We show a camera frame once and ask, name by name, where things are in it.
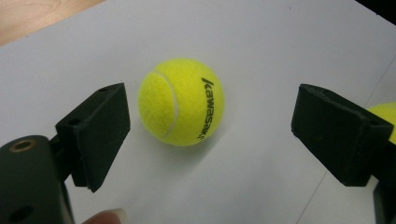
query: screw hole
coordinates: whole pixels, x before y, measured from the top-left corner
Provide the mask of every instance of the screw hole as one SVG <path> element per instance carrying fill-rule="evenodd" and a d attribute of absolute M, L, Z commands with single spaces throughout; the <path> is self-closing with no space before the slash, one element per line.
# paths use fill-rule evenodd
<path fill-rule="evenodd" d="M 11 152 L 23 152 L 31 149 L 35 145 L 34 139 L 24 139 L 14 144 L 9 150 Z"/>
<path fill-rule="evenodd" d="M 81 122 L 80 119 L 72 119 L 69 121 L 70 125 L 78 125 Z"/>
<path fill-rule="evenodd" d="M 32 206 L 24 206 L 18 209 L 17 211 L 13 212 L 11 216 L 8 218 L 8 221 L 11 223 L 24 221 L 26 218 L 32 215 L 33 210 L 34 209 Z"/>

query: black plastic mount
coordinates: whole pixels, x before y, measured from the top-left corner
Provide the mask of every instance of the black plastic mount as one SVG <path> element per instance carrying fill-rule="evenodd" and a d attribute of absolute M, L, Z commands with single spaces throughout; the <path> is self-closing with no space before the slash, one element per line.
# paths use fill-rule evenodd
<path fill-rule="evenodd" d="M 0 223 L 73 223 L 64 181 L 95 192 L 105 181 L 130 119 L 123 83 L 96 91 L 57 125 L 0 148 Z"/>
<path fill-rule="evenodd" d="M 356 0 L 377 15 L 396 25 L 396 6 L 387 0 Z"/>
<path fill-rule="evenodd" d="M 374 175 L 380 182 L 375 193 L 377 223 L 394 223 L 389 218 L 395 219 L 396 201 L 379 197 L 396 192 L 392 124 L 332 91 L 302 84 L 291 130 L 345 186 L 364 187 Z"/>

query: fingernail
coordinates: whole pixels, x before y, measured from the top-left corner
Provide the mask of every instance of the fingernail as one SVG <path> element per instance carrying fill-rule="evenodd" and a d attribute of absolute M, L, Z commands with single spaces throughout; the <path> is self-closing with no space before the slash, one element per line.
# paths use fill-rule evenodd
<path fill-rule="evenodd" d="M 127 224 L 128 217 L 122 208 L 107 210 L 106 212 L 115 214 L 119 218 L 120 224 Z"/>

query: tennis ball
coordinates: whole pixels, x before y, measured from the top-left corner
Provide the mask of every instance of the tennis ball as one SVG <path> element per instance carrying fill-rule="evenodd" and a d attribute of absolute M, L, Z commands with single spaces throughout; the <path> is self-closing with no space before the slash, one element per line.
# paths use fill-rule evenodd
<path fill-rule="evenodd" d="M 190 146 L 206 139 L 219 126 L 224 94 L 214 72 L 193 59 L 157 64 L 138 93 L 140 118 L 159 140 Z"/>
<path fill-rule="evenodd" d="M 379 116 L 381 119 L 384 119 L 387 122 L 393 124 L 393 126 L 396 127 L 396 102 L 376 105 L 369 108 L 369 111 Z M 395 128 L 393 128 L 393 132 L 392 135 L 390 136 L 389 141 L 393 144 L 396 144 Z"/>

